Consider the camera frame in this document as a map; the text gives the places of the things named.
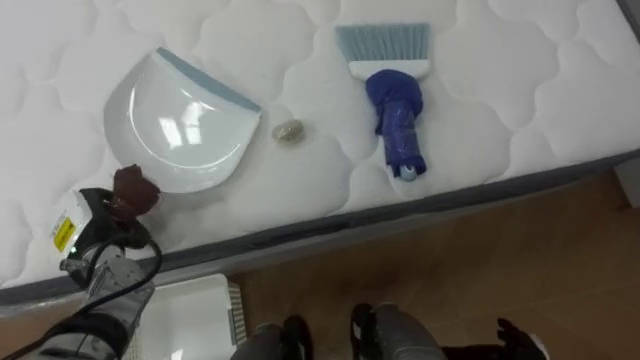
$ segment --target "small stone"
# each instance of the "small stone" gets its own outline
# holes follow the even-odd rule
[[[273,128],[273,139],[285,145],[299,143],[304,138],[302,121],[292,119]]]

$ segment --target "wooden floor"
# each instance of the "wooden floor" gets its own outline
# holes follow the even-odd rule
[[[349,359],[358,302],[396,302],[442,344],[496,342],[503,316],[538,334],[554,360],[640,359],[640,213],[624,204],[607,173],[232,280],[250,328],[303,315],[319,359]],[[0,355],[70,311],[0,320]]]

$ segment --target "dustpan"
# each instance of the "dustpan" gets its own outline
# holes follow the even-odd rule
[[[260,120],[260,107],[159,48],[113,91],[107,142],[124,167],[139,165],[161,191],[188,193],[227,179]]]

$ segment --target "black shoe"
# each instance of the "black shoe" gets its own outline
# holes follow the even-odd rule
[[[360,360],[363,355],[363,329],[370,322],[373,306],[370,304],[358,304],[351,310],[351,323],[349,324],[351,337],[351,350],[353,360]]]
[[[295,350],[291,349],[291,351],[299,354],[292,358],[313,360],[313,340],[304,319],[298,315],[290,316],[284,321],[283,327],[289,346],[295,347]]]

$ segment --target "quilted mattress surface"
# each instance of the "quilted mattress surface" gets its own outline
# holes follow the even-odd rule
[[[423,21],[429,170],[405,183],[334,28]],[[166,251],[640,148],[640,46],[615,0],[1,0],[0,287],[61,275],[51,206],[110,188],[103,107],[159,46],[264,109],[231,178],[144,220]],[[306,139],[276,144],[292,118]]]

